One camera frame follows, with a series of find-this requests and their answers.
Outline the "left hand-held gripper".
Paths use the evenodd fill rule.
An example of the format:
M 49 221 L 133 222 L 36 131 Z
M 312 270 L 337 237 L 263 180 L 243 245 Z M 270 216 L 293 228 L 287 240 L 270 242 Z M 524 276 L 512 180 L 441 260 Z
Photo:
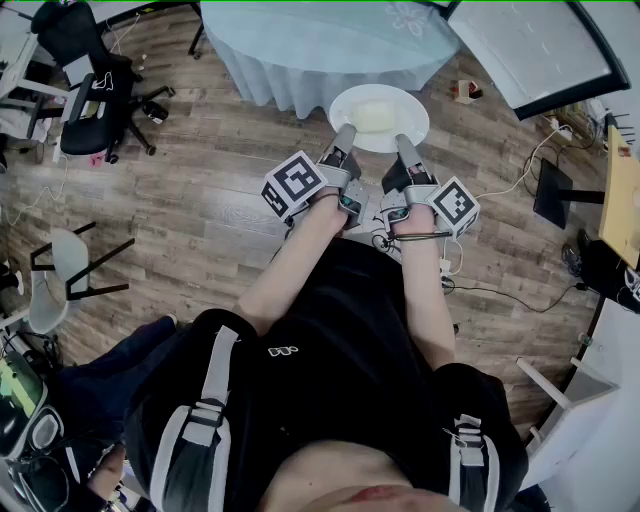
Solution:
M 312 198 L 329 187 L 338 194 L 339 209 L 347 214 L 345 229 L 362 224 L 368 193 L 359 181 L 359 167 L 345 151 L 352 149 L 355 136 L 356 128 L 344 123 L 317 163 L 299 151 L 266 175 L 261 196 L 281 221 L 291 224 L 295 214 L 309 207 Z

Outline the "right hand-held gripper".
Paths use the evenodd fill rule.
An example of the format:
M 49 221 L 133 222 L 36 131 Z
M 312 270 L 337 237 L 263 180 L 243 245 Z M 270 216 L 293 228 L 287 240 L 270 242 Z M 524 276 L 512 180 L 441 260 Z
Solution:
M 396 237 L 394 226 L 407 220 L 413 206 L 429 207 L 437 230 L 432 234 L 411 234 L 409 238 L 450 238 L 456 241 L 477 220 L 480 205 L 462 182 L 452 177 L 444 185 L 419 163 L 420 156 L 405 134 L 395 137 L 396 163 L 381 181 L 384 192 L 380 214 L 390 237 Z

